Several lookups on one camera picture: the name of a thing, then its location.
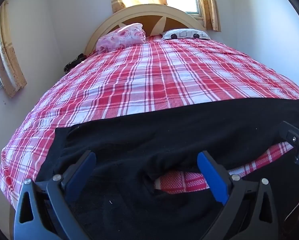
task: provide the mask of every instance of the pillow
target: pillow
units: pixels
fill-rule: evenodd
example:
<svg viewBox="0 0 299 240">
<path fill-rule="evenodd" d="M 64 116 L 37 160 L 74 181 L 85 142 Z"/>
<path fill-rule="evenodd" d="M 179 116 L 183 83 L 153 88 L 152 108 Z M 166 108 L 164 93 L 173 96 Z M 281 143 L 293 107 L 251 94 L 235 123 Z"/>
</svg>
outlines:
<svg viewBox="0 0 299 240">
<path fill-rule="evenodd" d="M 133 23 L 99 38 L 96 52 L 107 52 L 113 49 L 124 49 L 136 44 L 145 43 L 145 32 L 141 23 Z"/>
<path fill-rule="evenodd" d="M 197 39 L 209 39 L 210 37 L 204 31 L 199 31 L 195 29 L 174 29 L 162 33 L 162 40 L 169 39 L 183 39 L 183 38 L 197 38 Z"/>
</svg>

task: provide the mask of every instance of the black clamp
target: black clamp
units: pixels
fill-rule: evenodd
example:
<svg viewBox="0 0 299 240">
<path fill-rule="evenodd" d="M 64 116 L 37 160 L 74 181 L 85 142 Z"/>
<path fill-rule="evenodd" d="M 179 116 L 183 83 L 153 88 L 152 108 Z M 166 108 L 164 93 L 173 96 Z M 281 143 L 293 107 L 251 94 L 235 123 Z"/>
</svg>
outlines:
<svg viewBox="0 0 299 240">
<path fill-rule="evenodd" d="M 279 127 L 280 136 L 296 149 L 294 162 L 299 165 L 299 129 L 289 124 L 282 122 Z"/>
<path fill-rule="evenodd" d="M 201 240 L 274 240 L 278 221 L 267 179 L 245 181 L 229 175 L 208 152 L 198 154 L 197 164 L 216 201 L 224 207 Z"/>
<path fill-rule="evenodd" d="M 69 209 L 68 203 L 78 199 L 95 165 L 95 153 L 86 151 L 63 175 L 57 174 L 48 181 L 35 183 L 26 179 L 16 209 L 15 240 L 62 240 L 45 200 L 51 202 L 62 232 L 69 240 L 90 240 Z"/>
</svg>

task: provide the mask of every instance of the pink floral pillow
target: pink floral pillow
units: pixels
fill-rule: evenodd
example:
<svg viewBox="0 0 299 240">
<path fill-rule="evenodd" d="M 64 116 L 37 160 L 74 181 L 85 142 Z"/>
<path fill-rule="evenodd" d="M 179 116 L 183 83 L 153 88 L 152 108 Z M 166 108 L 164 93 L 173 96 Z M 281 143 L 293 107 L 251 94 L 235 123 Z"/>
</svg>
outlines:
<svg viewBox="0 0 299 240">
<path fill-rule="evenodd" d="M 113 49 L 124 49 L 136 44 L 145 43 L 145 32 L 141 23 L 133 23 L 99 38 L 96 43 L 97 53 Z"/>
</svg>

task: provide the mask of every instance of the black fabric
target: black fabric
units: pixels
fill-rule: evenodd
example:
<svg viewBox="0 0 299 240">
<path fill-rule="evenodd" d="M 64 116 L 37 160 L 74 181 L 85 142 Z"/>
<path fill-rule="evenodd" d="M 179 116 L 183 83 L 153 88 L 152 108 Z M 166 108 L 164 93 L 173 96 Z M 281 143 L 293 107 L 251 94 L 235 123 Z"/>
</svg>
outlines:
<svg viewBox="0 0 299 240">
<path fill-rule="evenodd" d="M 64 72 L 68 74 L 73 68 L 75 68 L 78 64 L 82 63 L 86 59 L 86 55 L 84 55 L 83 53 L 79 54 L 76 59 L 74 59 L 64 67 Z"/>
<path fill-rule="evenodd" d="M 198 172 L 196 157 L 202 150 L 227 169 L 251 162 L 282 141 L 282 121 L 299 128 L 299 100 L 235 99 L 60 128 L 37 181 L 63 173 L 85 150 L 92 150 L 97 167 L 72 206 L 92 237 L 199 239 L 221 205 L 209 190 L 169 195 L 154 189 L 154 180 L 169 170 Z M 271 185 L 271 180 L 277 183 L 272 187 L 280 217 L 287 212 L 279 198 L 286 187 L 276 185 L 284 181 L 285 166 L 291 178 L 299 174 L 293 155 L 286 154 L 246 177 L 257 181 L 268 175 Z M 299 185 L 293 183 L 288 188 L 297 193 Z M 285 201 L 293 198 L 290 193 Z"/>
</svg>

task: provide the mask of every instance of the plaid bedspread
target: plaid bedspread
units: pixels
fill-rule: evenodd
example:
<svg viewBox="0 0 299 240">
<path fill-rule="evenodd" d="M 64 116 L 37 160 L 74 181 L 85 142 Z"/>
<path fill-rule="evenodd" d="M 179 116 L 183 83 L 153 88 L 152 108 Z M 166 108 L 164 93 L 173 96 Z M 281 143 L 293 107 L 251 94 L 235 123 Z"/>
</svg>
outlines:
<svg viewBox="0 0 299 240">
<path fill-rule="evenodd" d="M 299 98 L 299 87 L 224 44 L 182 39 L 91 55 L 48 90 L 2 150 L 0 188 L 16 207 L 22 183 L 35 180 L 56 127 L 101 118 L 234 98 Z M 230 173 L 244 176 L 292 147 L 277 144 Z M 169 193 L 203 190 L 201 174 L 171 171 L 155 182 Z"/>
</svg>

